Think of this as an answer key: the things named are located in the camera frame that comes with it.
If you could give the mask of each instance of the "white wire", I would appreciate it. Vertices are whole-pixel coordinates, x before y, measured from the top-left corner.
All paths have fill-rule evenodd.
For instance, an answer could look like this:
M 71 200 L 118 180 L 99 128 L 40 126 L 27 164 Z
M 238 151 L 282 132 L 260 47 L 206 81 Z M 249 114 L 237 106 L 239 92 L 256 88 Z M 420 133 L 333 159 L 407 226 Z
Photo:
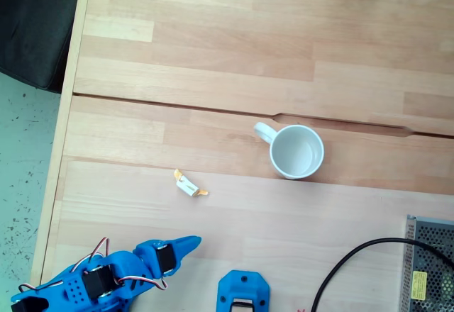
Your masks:
M 161 279 L 162 286 L 159 284 L 159 282 L 149 279 L 149 278 L 144 278 L 144 277 L 137 277 L 135 275 L 128 275 L 127 277 L 123 277 L 121 279 L 117 279 L 116 281 L 118 283 L 123 282 L 124 280 L 140 280 L 142 282 L 149 282 L 150 284 L 153 284 L 156 286 L 157 289 L 160 289 L 161 291 L 165 291 L 169 285 L 167 285 L 167 282 L 165 282 L 164 279 Z
M 103 245 L 103 243 L 106 243 L 106 257 L 109 256 L 109 252 L 110 252 L 110 240 L 109 238 L 107 237 L 103 237 L 101 239 L 101 241 L 99 241 L 99 244 L 94 248 L 88 262 L 90 262 L 92 260 L 92 258 L 94 257 L 94 255 L 98 252 L 99 248 L 101 248 L 101 246 Z
M 106 243 L 106 257 L 108 257 L 109 253 L 110 253 L 110 240 L 109 240 L 109 238 L 104 237 L 104 238 L 101 239 L 101 241 L 99 241 L 98 245 L 94 248 L 93 252 L 88 254 L 86 257 L 83 257 L 81 260 L 79 260 L 78 262 L 76 262 L 74 264 L 74 266 L 70 270 L 70 273 L 73 273 L 78 268 L 78 266 L 80 266 L 80 264 L 83 263 L 83 261 L 89 259 L 89 262 L 90 262 L 95 255 L 101 255 L 103 257 L 104 255 L 102 253 L 98 252 L 98 250 L 99 250 L 99 248 L 101 248 L 101 246 L 104 243 Z M 114 277 L 113 280 L 115 281 L 116 284 L 120 284 L 121 282 L 123 282 L 125 280 L 140 280 L 142 282 L 148 282 L 150 284 L 155 285 L 156 288 L 160 289 L 161 291 L 165 291 L 168 288 L 168 286 L 169 286 L 169 285 L 167 285 L 167 282 L 165 282 L 165 280 L 163 278 L 161 278 L 162 286 L 157 281 L 155 281 L 153 279 L 144 278 L 144 277 L 137 277 L 135 275 L 128 275 L 127 277 L 123 277 L 123 278 L 120 278 L 120 279 L 116 279 Z M 63 284 L 63 280 L 60 280 L 58 282 L 55 282 L 55 283 L 50 284 L 48 286 L 45 286 L 45 287 L 43 287 L 43 289 L 44 288 L 48 288 L 48 287 L 52 287 L 52 286 L 61 285 L 61 284 Z M 25 287 L 27 287 L 29 289 L 32 289 L 32 290 L 39 290 L 39 289 L 37 289 L 36 287 L 34 287 L 34 286 L 30 285 L 30 284 L 24 283 L 24 284 L 19 285 L 19 291 L 21 291 L 21 292 L 23 292 L 22 286 L 25 286 Z
M 90 253 L 90 254 L 88 254 L 86 257 L 83 257 L 81 260 L 79 260 L 78 262 L 76 262 L 76 263 L 74 264 L 74 267 L 71 268 L 70 273 L 73 273 L 73 271 L 75 271 L 76 268 L 78 268 L 78 266 L 79 266 L 81 263 L 83 263 L 83 261 L 85 261 L 85 260 L 88 259 L 88 258 L 92 258 L 92 254 L 93 254 L 93 253 Z M 104 255 L 103 255 L 102 253 L 100 253 L 100 252 L 95 253 L 95 255 L 101 255 L 102 257 L 104 256 Z

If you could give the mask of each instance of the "robotic claw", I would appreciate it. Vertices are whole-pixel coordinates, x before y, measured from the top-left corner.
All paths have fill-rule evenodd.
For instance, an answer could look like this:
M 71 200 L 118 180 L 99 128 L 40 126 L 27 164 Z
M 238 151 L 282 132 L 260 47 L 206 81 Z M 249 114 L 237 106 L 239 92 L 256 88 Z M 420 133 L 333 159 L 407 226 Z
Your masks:
M 173 275 L 183 257 L 200 242 L 198 236 L 149 240 L 133 252 L 122 250 L 111 255 L 106 252 L 106 257 L 95 250 L 47 284 L 36 288 L 24 284 L 31 289 L 13 296 L 11 309 L 13 312 L 126 312 L 139 294 L 154 286 L 163 289 L 154 279 Z

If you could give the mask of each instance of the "perforated metal casing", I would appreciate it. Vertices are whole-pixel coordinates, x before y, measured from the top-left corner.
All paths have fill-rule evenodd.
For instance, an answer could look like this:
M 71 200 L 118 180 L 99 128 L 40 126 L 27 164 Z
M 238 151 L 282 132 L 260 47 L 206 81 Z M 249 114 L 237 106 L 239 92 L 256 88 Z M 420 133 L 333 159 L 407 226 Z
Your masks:
M 454 260 L 454 222 L 408 216 L 406 237 L 434 246 Z M 426 300 L 411 298 L 413 271 L 427 273 Z M 405 245 L 400 312 L 454 312 L 454 273 L 429 251 Z

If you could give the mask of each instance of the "wire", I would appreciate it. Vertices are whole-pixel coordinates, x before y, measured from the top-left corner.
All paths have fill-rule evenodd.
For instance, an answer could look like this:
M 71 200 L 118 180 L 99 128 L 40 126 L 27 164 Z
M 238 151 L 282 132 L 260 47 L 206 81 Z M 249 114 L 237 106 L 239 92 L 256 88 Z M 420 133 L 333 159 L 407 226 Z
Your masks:
M 109 238 L 107 237 L 104 237 L 101 239 L 101 241 L 99 241 L 99 244 L 94 248 L 93 252 L 92 252 L 92 255 L 90 256 L 88 262 L 90 262 L 92 260 L 92 258 L 94 257 L 94 255 L 98 252 L 99 248 L 101 248 L 102 244 L 103 243 L 106 243 L 106 257 L 109 256 L 109 250 L 110 250 L 110 240 Z
M 110 249 L 109 249 L 110 248 L 110 240 L 109 240 L 109 238 L 104 237 L 104 238 L 102 238 L 101 241 L 99 241 L 98 245 L 94 248 L 93 252 L 88 254 L 86 257 L 83 257 L 81 260 L 79 260 L 78 262 L 76 262 L 74 264 L 74 266 L 70 270 L 70 273 L 73 273 L 78 268 L 78 266 L 80 266 L 80 264 L 83 263 L 83 261 L 85 261 L 86 259 L 88 259 L 88 261 L 90 262 L 95 255 L 101 255 L 103 257 L 103 254 L 98 252 L 98 250 L 99 250 L 99 248 L 101 248 L 101 246 L 104 243 L 106 243 L 106 257 L 108 257 L 109 256 L 109 251 L 110 251 Z M 129 275 L 129 276 L 123 277 L 121 279 L 113 278 L 113 280 L 115 281 L 116 284 L 120 284 L 121 282 L 123 282 L 125 280 L 141 280 L 142 282 L 148 282 L 150 284 L 155 285 L 161 291 L 165 291 L 168 288 L 168 286 L 169 286 L 169 285 L 167 285 L 167 282 L 165 282 L 165 280 L 163 278 L 161 278 L 162 286 L 155 280 L 144 278 L 144 277 L 136 277 L 134 275 Z M 47 285 L 45 285 L 43 287 L 40 287 L 40 288 L 36 288 L 36 287 L 34 287 L 34 286 L 30 285 L 30 284 L 24 283 L 24 284 L 19 285 L 19 291 L 21 293 L 23 293 L 22 287 L 27 287 L 27 288 L 32 289 L 34 291 L 39 291 L 41 289 L 46 289 L 48 287 L 57 286 L 57 285 L 61 285 L 61 284 L 63 284 L 63 280 L 47 284 Z
M 444 255 L 442 252 L 437 250 L 435 247 L 432 247 L 430 245 L 427 245 L 426 243 L 422 243 L 421 241 L 417 240 L 410 240 L 410 239 L 403 239 L 403 238 L 381 238 L 381 239 L 375 239 L 368 241 L 366 243 L 363 243 L 362 245 L 357 246 L 354 250 L 350 251 L 345 257 L 342 258 L 340 262 L 329 272 L 328 276 L 325 278 L 323 283 L 321 284 L 319 290 L 317 291 L 317 294 L 315 295 L 314 303 L 312 304 L 311 312 L 316 312 L 317 311 L 317 306 L 319 305 L 321 295 L 323 291 L 325 290 L 326 286 L 330 282 L 330 280 L 334 277 L 334 274 L 342 267 L 343 264 L 345 264 L 353 255 L 358 253 L 360 250 L 363 250 L 366 247 L 372 246 L 372 245 L 378 245 L 380 243 L 406 243 L 407 245 L 414 245 L 421 247 L 424 250 L 428 250 L 435 256 L 439 257 L 441 260 L 443 260 L 448 266 L 450 266 L 454 270 L 454 262 Z
M 144 278 L 144 277 L 136 277 L 135 275 L 128 275 L 127 277 L 123 277 L 121 279 L 117 279 L 116 281 L 120 284 L 121 282 L 125 280 L 140 280 L 142 282 L 149 282 L 150 284 L 153 284 L 156 286 L 157 289 L 160 289 L 161 291 L 165 291 L 169 285 L 167 285 L 167 282 L 163 278 L 161 278 L 162 286 L 159 285 L 159 283 L 155 280 L 149 279 L 149 278 Z
M 20 285 L 19 285 L 19 291 L 20 291 L 21 293 L 23 293 L 22 286 L 27 287 L 28 289 L 32 289 L 32 290 L 34 290 L 34 291 L 40 291 L 41 289 L 46 289 L 46 288 L 48 288 L 48 287 L 58 286 L 58 285 L 61 285 L 61 284 L 63 284 L 63 280 L 60 280 L 60 281 L 58 281 L 58 282 L 51 282 L 50 284 L 47 284 L 47 285 L 45 285 L 45 286 L 43 286 L 43 287 L 36 288 L 36 287 L 34 287 L 34 286 L 30 285 L 30 284 L 24 283 L 24 284 L 20 284 Z
M 103 257 L 103 254 L 100 253 L 100 252 L 96 252 L 95 255 L 101 255 L 101 256 Z M 83 257 L 81 260 L 79 260 L 78 262 L 76 262 L 76 263 L 74 264 L 74 267 L 71 268 L 70 273 L 73 273 L 73 271 L 75 271 L 76 268 L 78 268 L 78 266 L 79 266 L 81 263 L 83 263 L 83 261 L 85 261 L 86 259 L 88 259 L 89 257 L 92 257 L 92 253 L 88 254 L 86 257 Z

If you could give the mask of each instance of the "yellow label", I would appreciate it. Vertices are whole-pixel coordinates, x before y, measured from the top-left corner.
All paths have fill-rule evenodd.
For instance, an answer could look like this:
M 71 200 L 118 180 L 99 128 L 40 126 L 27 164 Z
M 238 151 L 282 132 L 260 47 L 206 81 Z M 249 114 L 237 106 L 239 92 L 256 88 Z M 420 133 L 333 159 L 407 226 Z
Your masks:
M 413 283 L 411 284 L 411 298 L 426 300 L 427 273 L 413 271 Z

